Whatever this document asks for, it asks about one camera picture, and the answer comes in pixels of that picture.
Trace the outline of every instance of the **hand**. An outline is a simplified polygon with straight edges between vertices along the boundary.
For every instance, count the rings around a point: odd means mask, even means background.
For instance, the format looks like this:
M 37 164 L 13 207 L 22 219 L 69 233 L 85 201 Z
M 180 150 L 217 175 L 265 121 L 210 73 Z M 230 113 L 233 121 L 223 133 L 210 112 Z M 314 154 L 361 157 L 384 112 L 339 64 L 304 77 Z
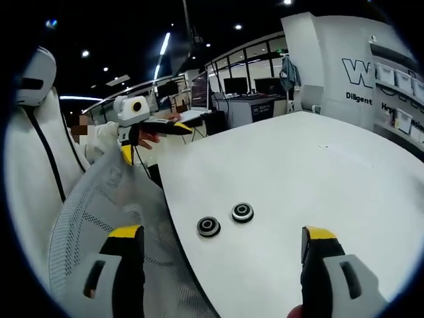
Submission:
M 170 113 L 164 116 L 164 119 L 167 119 L 169 121 L 179 121 L 181 119 L 181 115 L 179 113 Z
M 152 150 L 153 147 L 149 145 L 145 140 L 149 140 L 151 142 L 154 142 L 155 144 L 158 144 L 160 142 L 159 136 L 157 134 L 148 134 L 147 132 L 144 132 L 140 129 L 138 132 L 138 144 L 145 149 Z

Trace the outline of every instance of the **black cable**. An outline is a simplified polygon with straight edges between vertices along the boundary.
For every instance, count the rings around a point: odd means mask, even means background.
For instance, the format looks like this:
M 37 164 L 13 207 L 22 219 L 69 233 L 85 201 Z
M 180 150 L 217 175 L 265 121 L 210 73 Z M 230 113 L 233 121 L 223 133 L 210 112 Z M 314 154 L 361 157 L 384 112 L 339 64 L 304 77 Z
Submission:
M 218 79 L 219 91 L 224 92 L 224 90 L 223 90 L 223 86 L 221 85 L 221 81 L 219 80 L 218 73 L 217 73 L 217 71 L 216 71 L 215 67 L 213 66 L 213 63 L 211 63 L 211 66 L 212 66 L 213 73 L 215 73 L 215 76 L 216 76 L 216 77 L 217 77 L 217 79 Z M 228 102 L 228 99 L 225 97 L 225 94 L 224 94 L 224 93 L 223 93 L 223 96 L 224 96 L 224 100 L 225 100 L 225 102 L 227 103 L 227 118 L 225 119 L 225 123 L 226 123 L 226 124 L 227 124 L 227 126 L 228 126 L 228 118 L 229 118 L 229 115 L 230 115 L 230 103 Z
M 24 109 L 26 115 L 28 116 L 29 121 L 33 125 L 38 137 L 41 140 L 42 145 L 44 146 L 44 149 L 45 149 L 47 157 L 48 157 L 48 161 L 50 162 L 50 166 L 52 167 L 54 179 L 56 180 L 56 184 L 58 186 L 60 199 L 62 200 L 62 203 L 64 203 L 65 200 L 66 200 L 66 196 L 65 196 L 64 187 L 62 185 L 62 181 L 60 179 L 58 165 L 57 165 L 57 163 L 54 159 L 52 149 L 47 142 L 46 136 L 43 134 L 43 132 L 40 128 L 40 125 L 38 124 L 38 122 L 35 118 L 34 107 L 22 107 L 22 108 Z
M 138 153 L 137 147 L 136 147 L 136 146 L 132 146 L 132 147 L 135 149 L 135 152 L 137 153 L 138 159 L 140 160 L 141 165 L 143 166 L 144 171 L 146 172 L 146 174 L 147 174 L 148 178 L 149 178 L 150 180 L 152 180 L 152 178 L 150 177 L 150 174 L 149 174 L 149 173 L 148 173 L 148 171 L 147 171 L 146 166 L 144 165 L 143 161 L 141 160 L 141 157 L 140 157 L 140 154 Z
M 65 123 L 64 114 L 62 112 L 60 112 L 60 115 L 62 116 L 62 122 L 63 122 L 64 127 L 65 127 L 65 134 L 66 134 L 66 137 L 68 138 L 69 144 L 71 145 L 72 152 L 74 153 L 75 159 L 77 160 L 77 162 L 79 164 L 79 167 L 81 168 L 81 170 L 83 171 L 83 173 L 85 173 L 85 168 L 82 165 L 82 163 L 80 161 L 80 158 L 78 157 L 77 152 L 75 150 L 74 143 L 72 142 L 71 137 L 69 136 L 68 128 L 67 128 L 66 123 Z

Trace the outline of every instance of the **white sleeve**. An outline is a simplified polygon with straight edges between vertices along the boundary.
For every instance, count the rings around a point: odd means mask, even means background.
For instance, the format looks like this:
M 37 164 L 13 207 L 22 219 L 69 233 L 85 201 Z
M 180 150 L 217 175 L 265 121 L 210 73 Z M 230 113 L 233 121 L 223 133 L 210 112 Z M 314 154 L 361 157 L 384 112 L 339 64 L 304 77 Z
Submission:
M 95 127 L 95 134 L 98 140 L 98 147 L 105 153 L 111 147 L 116 146 L 118 140 L 119 123 L 109 121 L 104 125 Z
M 112 121 L 96 127 L 89 126 L 88 136 L 79 136 L 79 148 L 90 164 L 118 143 L 118 123 Z

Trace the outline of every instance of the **light strip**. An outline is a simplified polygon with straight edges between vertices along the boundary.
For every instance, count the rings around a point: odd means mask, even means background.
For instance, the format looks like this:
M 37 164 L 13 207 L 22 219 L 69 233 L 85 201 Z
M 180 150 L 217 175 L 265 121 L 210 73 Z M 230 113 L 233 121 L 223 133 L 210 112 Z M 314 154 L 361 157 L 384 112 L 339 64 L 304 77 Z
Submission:
M 71 99 L 74 101 L 102 101 L 102 98 L 84 97 L 84 96 L 60 96 L 59 99 Z
M 156 69 L 154 71 L 154 80 L 156 81 L 156 78 L 158 78 L 160 65 L 156 65 Z
M 164 55 L 166 48 L 168 47 L 168 41 L 170 40 L 171 33 L 166 33 L 164 43 L 162 44 L 162 48 L 160 49 L 160 55 Z

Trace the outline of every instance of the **chair headrest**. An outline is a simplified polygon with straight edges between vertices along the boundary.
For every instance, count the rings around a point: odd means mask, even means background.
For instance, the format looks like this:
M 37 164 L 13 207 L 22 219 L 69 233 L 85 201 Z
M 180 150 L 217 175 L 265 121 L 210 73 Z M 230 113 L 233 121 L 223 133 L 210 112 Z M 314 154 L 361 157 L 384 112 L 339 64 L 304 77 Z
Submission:
M 56 61 L 45 48 L 37 48 L 30 64 L 22 75 L 17 92 L 17 105 L 39 106 L 53 87 Z

